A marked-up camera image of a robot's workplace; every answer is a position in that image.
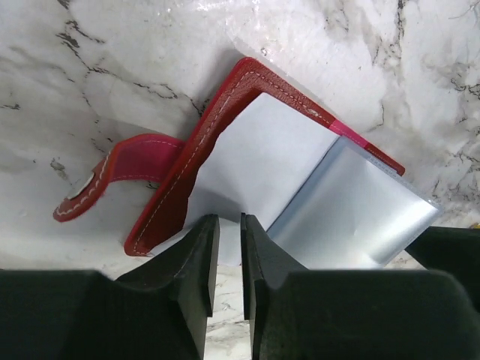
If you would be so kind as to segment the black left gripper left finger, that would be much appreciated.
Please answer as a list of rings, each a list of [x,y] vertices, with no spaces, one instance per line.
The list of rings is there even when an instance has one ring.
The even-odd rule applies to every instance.
[[[201,359],[219,220],[112,280],[98,271],[1,272],[3,359]]]

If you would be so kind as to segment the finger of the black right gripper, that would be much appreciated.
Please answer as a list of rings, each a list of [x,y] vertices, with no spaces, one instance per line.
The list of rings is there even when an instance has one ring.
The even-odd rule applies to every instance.
[[[426,269],[478,274],[479,229],[430,226],[406,252]]]

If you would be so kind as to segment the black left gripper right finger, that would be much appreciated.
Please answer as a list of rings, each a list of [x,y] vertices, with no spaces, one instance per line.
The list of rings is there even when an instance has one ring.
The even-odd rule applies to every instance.
[[[253,359],[477,359],[479,273],[309,270],[241,218]]]

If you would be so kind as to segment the red leather card holder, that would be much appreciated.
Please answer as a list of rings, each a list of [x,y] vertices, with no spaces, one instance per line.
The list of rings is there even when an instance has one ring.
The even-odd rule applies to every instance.
[[[253,58],[240,60],[187,141],[143,134],[119,142],[54,211],[87,212],[108,185],[159,187],[124,252],[158,254],[202,216],[220,218],[220,263],[241,261],[239,224],[253,215],[309,269],[375,269],[441,213],[404,167]]]

